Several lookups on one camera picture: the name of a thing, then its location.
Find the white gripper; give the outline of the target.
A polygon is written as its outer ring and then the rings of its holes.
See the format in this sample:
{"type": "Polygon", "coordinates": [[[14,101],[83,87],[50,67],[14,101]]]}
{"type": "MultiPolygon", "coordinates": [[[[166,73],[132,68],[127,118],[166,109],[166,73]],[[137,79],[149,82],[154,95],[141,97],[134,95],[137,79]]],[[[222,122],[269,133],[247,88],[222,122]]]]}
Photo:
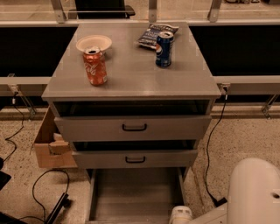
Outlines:
{"type": "Polygon", "coordinates": [[[188,224],[192,219],[193,213],[188,206],[175,206],[171,211],[169,224],[188,224]]]}

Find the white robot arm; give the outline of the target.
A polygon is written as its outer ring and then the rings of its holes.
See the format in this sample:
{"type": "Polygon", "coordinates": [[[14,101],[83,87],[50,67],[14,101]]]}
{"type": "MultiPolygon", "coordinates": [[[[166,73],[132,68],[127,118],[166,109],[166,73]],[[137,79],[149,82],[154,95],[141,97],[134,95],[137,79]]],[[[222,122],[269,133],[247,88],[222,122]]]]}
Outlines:
{"type": "Polygon", "coordinates": [[[227,203],[194,219],[187,206],[172,209],[169,224],[280,224],[280,171],[251,157],[233,169],[227,203]]]}

